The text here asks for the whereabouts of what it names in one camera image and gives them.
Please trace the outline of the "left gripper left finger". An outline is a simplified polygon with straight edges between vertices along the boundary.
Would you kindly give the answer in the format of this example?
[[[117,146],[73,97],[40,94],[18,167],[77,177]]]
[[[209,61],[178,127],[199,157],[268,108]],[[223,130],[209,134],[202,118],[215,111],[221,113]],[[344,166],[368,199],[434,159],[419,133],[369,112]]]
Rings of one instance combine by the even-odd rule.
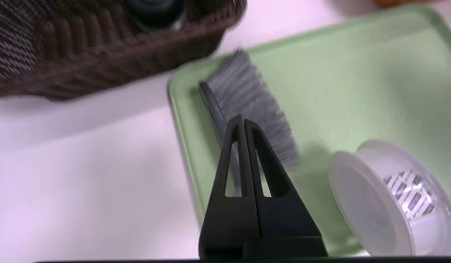
[[[234,143],[238,146],[242,195],[227,197],[225,190]],[[255,238],[259,238],[259,225],[247,135],[242,115],[236,115],[227,125],[204,216],[198,242],[200,259],[208,261],[241,259],[244,244]]]

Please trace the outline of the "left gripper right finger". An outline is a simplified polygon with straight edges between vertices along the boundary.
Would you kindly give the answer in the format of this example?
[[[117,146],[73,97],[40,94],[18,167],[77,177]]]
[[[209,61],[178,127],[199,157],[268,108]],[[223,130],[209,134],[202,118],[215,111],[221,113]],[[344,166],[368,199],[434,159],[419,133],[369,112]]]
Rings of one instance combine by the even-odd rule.
[[[326,258],[322,235],[262,128],[244,121],[258,215],[259,238],[246,258]]]

